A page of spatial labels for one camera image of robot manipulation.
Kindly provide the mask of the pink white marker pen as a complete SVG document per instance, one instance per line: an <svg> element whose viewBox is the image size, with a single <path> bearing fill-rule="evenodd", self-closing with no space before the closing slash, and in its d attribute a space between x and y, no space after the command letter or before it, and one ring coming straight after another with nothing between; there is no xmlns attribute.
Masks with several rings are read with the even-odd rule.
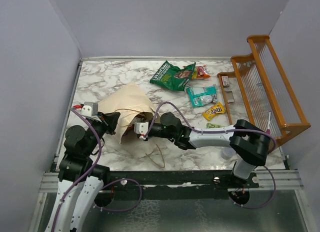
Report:
<svg viewBox="0 0 320 232"><path fill-rule="evenodd" d="M271 133L271 116L272 116L272 112L269 111L268 112L268 119L267 119L267 127L266 127L266 133L267 134Z"/></svg>

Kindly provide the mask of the yellow candy bag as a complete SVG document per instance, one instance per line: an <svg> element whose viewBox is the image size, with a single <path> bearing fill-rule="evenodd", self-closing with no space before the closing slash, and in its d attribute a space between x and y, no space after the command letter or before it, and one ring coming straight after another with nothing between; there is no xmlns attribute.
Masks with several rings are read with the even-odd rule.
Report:
<svg viewBox="0 0 320 232"><path fill-rule="evenodd" d="M210 107L208 110L202 113L202 116L207 120L210 121L212 120L215 116L219 114L224 114L225 113L225 108L224 106L218 102L214 106Z"/></svg>

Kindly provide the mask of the small red white box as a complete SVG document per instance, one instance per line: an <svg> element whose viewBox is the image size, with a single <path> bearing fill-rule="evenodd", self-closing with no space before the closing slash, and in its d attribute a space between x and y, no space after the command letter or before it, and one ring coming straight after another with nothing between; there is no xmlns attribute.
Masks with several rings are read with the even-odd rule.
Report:
<svg viewBox="0 0 320 232"><path fill-rule="evenodd" d="M230 81L228 76L222 76L222 85L223 87L229 87L230 86Z"/></svg>

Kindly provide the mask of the small grey card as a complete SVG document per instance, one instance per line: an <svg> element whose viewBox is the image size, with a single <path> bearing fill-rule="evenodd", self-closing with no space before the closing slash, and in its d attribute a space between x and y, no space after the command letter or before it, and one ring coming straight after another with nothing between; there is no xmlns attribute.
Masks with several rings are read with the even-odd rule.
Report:
<svg viewBox="0 0 320 232"><path fill-rule="evenodd" d="M233 96L233 92L232 91L226 91L225 94L226 94L227 103L234 103L235 99L234 99L234 96Z"/></svg>

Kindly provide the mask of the black front frame bar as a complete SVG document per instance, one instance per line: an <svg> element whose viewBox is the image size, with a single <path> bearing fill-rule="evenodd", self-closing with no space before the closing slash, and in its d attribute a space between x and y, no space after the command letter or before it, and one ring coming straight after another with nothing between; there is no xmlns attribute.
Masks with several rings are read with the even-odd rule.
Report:
<svg viewBox="0 0 320 232"><path fill-rule="evenodd" d="M231 170L204 171L111 171L108 181L134 179L143 200L228 199L229 189L256 189L251 173L247 181L232 176Z"/></svg>

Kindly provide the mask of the teal snack packet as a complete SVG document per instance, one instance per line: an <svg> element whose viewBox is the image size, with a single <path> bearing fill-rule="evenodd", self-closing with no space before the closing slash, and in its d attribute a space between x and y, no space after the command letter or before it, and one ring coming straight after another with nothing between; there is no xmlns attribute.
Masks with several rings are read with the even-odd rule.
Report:
<svg viewBox="0 0 320 232"><path fill-rule="evenodd" d="M188 87L186 92L193 107L203 107L208 104L217 104L216 85L208 87Z"/></svg>

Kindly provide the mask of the light green snack packet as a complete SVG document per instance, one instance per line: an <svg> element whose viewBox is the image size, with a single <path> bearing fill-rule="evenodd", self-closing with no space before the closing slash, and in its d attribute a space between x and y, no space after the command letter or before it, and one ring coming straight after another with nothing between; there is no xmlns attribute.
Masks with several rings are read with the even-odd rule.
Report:
<svg viewBox="0 0 320 232"><path fill-rule="evenodd" d="M207 123L206 124L206 128L207 129L213 129L213 128L222 128L223 126L222 125L219 125L219 124L213 124L213 123Z"/></svg>

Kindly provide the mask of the beige paper bag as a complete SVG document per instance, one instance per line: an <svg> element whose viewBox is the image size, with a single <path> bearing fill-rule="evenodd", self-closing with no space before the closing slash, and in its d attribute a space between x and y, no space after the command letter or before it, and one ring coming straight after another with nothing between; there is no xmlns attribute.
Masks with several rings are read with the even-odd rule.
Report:
<svg viewBox="0 0 320 232"><path fill-rule="evenodd" d="M106 145L102 151L105 159L110 159L120 167L129 159L148 158L151 163L164 169L166 164L158 139L144 142L134 133L135 122L149 122L155 114L155 106L145 92L135 83L129 83L110 96L98 102L102 113L119 112L115 135L105 136Z"/></svg>

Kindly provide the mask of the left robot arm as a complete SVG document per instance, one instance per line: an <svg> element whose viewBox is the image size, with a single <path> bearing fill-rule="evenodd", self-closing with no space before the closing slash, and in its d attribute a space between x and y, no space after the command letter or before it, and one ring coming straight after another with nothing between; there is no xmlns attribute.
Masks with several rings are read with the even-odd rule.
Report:
<svg viewBox="0 0 320 232"><path fill-rule="evenodd" d="M101 138L115 134L119 112L103 114L98 120L81 117L88 129L74 125L65 133L66 151L59 165L56 200L47 232L79 232L100 190L111 182L110 169L98 165L90 155L95 148L102 152Z"/></svg>

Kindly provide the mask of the wooden tiered rack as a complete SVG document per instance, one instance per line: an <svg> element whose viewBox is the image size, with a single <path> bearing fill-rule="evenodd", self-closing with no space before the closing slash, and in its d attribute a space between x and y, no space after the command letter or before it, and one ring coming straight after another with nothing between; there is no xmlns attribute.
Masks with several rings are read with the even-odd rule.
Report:
<svg viewBox="0 0 320 232"><path fill-rule="evenodd" d="M232 72L217 75L223 100L227 103L227 87L222 76L234 78L239 88L247 119L262 130L267 130L271 114L270 133L280 147L310 128L282 64L268 35L250 35L247 38L251 53L231 57Z"/></svg>

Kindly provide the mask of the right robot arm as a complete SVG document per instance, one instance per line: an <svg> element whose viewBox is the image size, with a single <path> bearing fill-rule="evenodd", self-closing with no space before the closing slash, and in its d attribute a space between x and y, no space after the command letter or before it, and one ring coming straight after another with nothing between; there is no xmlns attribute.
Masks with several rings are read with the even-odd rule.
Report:
<svg viewBox="0 0 320 232"><path fill-rule="evenodd" d="M230 183L240 188L247 183L251 172L266 165L272 138L247 120L238 119L234 125L222 128L197 129L183 125L171 112L160 117L160 122L149 122L144 135L165 138L182 150L203 147L232 148L240 156L230 174Z"/></svg>

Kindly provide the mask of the orange colourful candy bag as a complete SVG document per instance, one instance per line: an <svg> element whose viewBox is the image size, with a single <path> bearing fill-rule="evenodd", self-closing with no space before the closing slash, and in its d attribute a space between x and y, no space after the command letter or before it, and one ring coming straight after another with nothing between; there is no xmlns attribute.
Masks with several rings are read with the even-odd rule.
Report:
<svg viewBox="0 0 320 232"><path fill-rule="evenodd" d="M191 76L191 80L203 80L209 79L211 76L208 73L207 67L203 66L196 66Z"/></svg>

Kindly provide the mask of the small clear plastic cup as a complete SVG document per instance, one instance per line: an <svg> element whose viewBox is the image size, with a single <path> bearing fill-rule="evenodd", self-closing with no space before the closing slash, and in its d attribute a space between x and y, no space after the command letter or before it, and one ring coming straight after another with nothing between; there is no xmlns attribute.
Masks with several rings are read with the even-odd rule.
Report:
<svg viewBox="0 0 320 232"><path fill-rule="evenodd" d="M225 160L229 160L230 158L232 158L235 155L235 150L233 148L229 148L229 147L224 147L221 150L221 157Z"/></svg>

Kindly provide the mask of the green chips bag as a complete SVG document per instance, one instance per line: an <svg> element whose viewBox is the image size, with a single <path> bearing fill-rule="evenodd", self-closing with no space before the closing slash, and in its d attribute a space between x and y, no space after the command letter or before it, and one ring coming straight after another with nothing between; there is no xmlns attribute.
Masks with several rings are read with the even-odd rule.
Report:
<svg viewBox="0 0 320 232"><path fill-rule="evenodd" d="M193 63L180 69L166 61L152 76L149 82L171 91L184 91L185 86L192 77L195 67L196 63Z"/></svg>

